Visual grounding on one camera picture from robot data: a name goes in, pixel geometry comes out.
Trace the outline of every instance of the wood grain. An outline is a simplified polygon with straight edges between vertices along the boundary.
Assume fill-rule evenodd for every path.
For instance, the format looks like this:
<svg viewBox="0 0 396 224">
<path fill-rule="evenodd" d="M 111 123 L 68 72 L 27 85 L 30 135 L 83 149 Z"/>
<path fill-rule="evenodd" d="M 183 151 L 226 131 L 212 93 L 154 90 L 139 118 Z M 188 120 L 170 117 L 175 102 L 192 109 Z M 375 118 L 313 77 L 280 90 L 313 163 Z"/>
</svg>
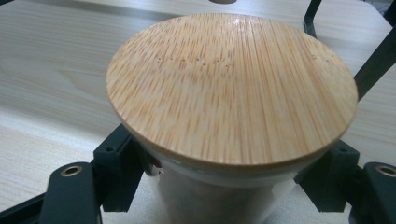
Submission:
<svg viewBox="0 0 396 224">
<path fill-rule="evenodd" d="M 344 133 L 357 107 L 353 76 L 329 48 L 234 14 L 151 26 L 119 49 L 106 83 L 133 134 L 202 167 L 306 160 Z"/>
</svg>

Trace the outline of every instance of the light wood table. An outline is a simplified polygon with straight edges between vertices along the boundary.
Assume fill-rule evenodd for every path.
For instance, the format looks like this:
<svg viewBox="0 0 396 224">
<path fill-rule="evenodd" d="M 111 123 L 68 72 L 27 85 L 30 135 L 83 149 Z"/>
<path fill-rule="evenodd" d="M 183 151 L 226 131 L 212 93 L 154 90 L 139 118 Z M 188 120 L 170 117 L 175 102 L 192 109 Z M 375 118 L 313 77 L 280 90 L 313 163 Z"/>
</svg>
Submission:
<svg viewBox="0 0 396 224">
<path fill-rule="evenodd" d="M 120 123 L 106 96 L 106 69 L 118 47 L 150 25 L 180 15 L 232 12 L 303 29 L 309 0 L 97 1 L 17 0 L 0 6 L 0 211 L 46 190 L 50 173 L 92 151 Z M 359 1 L 324 0 L 315 20 L 318 39 L 356 74 L 391 27 Z M 396 67 L 360 101 L 343 140 L 361 164 L 396 165 Z M 347 223 L 320 214 L 300 188 L 268 223 Z M 163 223 L 164 211 L 144 176 L 126 214 L 105 223 Z"/>
</svg>

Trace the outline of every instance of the bamboo lid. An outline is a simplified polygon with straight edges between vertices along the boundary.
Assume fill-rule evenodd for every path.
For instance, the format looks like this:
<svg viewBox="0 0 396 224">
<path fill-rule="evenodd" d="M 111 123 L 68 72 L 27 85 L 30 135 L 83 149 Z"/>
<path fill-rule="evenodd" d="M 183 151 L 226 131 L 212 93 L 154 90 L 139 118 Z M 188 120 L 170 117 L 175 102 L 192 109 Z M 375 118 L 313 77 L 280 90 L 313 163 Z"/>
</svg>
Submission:
<svg viewBox="0 0 396 224">
<path fill-rule="evenodd" d="M 312 160 L 346 131 L 358 102 L 353 76 L 328 47 L 283 23 L 234 14 L 149 27 L 120 47 L 106 84 L 149 150 L 215 170 Z"/>
</svg>

